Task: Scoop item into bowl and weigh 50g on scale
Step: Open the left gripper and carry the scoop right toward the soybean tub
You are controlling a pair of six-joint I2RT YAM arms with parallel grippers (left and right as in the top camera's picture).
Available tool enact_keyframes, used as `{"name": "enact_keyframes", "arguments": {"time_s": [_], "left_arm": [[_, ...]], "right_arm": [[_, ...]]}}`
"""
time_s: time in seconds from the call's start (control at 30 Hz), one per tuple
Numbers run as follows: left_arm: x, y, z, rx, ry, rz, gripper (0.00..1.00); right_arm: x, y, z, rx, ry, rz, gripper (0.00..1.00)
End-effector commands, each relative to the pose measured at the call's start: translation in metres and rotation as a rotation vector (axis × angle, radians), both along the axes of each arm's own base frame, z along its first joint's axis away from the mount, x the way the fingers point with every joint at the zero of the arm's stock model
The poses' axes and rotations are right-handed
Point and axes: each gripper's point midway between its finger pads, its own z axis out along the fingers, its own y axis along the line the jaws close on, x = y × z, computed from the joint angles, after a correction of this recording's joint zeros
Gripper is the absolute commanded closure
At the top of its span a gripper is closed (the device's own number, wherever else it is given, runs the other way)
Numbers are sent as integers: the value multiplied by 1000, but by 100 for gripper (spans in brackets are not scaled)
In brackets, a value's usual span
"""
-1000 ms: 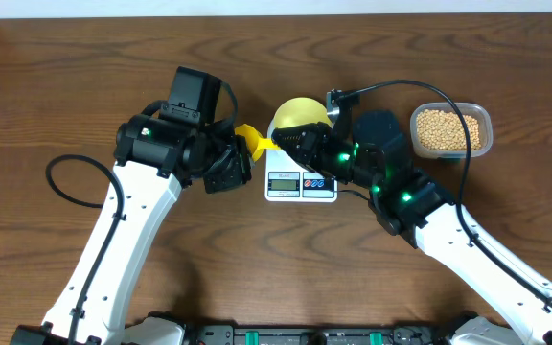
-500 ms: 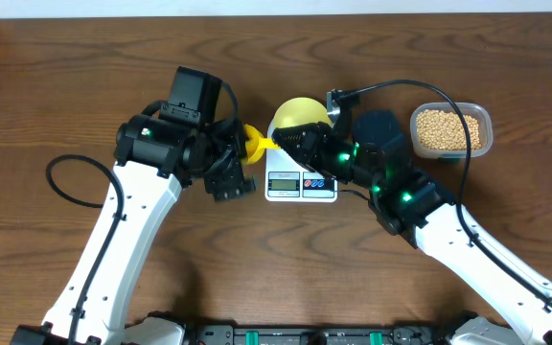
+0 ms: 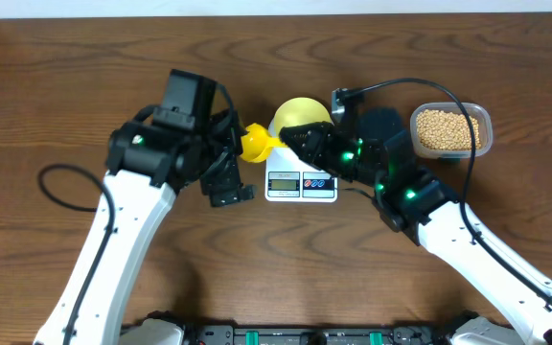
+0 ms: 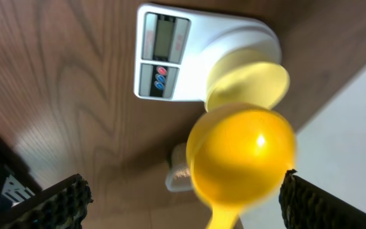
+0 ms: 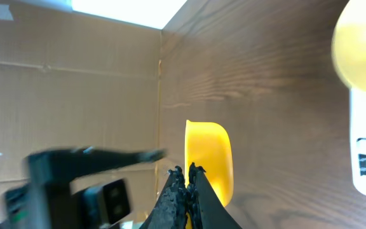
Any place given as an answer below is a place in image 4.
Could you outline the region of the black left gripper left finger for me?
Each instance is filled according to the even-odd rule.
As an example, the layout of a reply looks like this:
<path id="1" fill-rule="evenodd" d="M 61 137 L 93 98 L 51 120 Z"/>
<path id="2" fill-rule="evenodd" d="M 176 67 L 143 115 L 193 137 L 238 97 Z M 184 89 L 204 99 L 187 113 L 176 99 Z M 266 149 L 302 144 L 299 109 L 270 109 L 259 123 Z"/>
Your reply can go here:
<path id="1" fill-rule="evenodd" d="M 0 217 L 0 228 L 82 229 L 92 202 L 88 181 L 75 174 L 14 206 Z"/>

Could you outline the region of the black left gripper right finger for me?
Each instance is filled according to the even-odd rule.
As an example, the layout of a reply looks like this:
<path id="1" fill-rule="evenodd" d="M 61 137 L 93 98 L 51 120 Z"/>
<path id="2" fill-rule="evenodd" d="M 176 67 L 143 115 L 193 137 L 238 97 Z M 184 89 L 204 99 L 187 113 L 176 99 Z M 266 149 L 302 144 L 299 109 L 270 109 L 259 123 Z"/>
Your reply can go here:
<path id="1" fill-rule="evenodd" d="M 296 176 L 285 174 L 278 197 L 287 229 L 366 229 L 366 213 Z"/>

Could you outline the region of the yellow measuring scoop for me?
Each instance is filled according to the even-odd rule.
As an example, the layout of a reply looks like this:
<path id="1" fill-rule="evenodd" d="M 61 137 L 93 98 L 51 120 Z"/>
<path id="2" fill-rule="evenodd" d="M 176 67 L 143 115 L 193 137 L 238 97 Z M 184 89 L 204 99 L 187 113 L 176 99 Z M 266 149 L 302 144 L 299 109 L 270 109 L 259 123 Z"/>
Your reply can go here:
<path id="1" fill-rule="evenodd" d="M 191 182 L 212 216 L 208 228 L 233 228 L 293 169 L 296 139 L 279 113 L 246 103 L 222 106 L 194 124 L 186 147 Z"/>

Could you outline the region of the pale yellow bowl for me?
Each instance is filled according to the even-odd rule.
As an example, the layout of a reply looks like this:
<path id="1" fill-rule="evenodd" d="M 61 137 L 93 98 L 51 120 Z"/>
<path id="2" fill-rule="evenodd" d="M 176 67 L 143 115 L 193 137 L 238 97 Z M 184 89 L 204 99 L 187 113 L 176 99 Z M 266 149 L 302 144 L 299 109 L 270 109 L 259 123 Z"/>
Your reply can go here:
<path id="1" fill-rule="evenodd" d="M 219 59 L 207 76 L 205 109 L 244 102 L 274 108 L 290 86 L 287 70 L 261 52 L 244 48 Z"/>

